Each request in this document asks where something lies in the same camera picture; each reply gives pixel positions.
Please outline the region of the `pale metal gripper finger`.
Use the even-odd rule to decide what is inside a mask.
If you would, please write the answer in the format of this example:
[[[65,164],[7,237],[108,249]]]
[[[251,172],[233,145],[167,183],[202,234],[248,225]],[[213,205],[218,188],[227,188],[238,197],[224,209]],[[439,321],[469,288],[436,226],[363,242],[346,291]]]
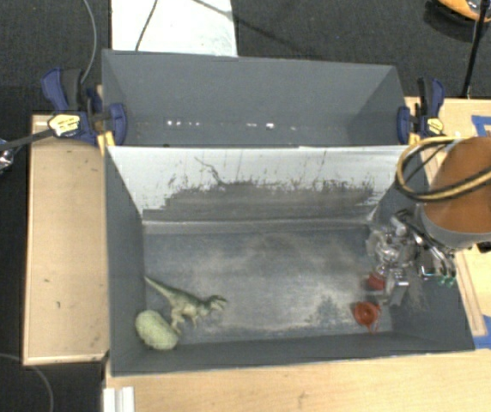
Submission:
[[[375,287],[377,290],[388,292],[390,285],[390,271],[386,264],[379,264],[375,267],[373,272],[373,278],[375,280]]]
[[[402,269],[393,270],[387,278],[389,306],[400,306],[409,289],[409,280]]]

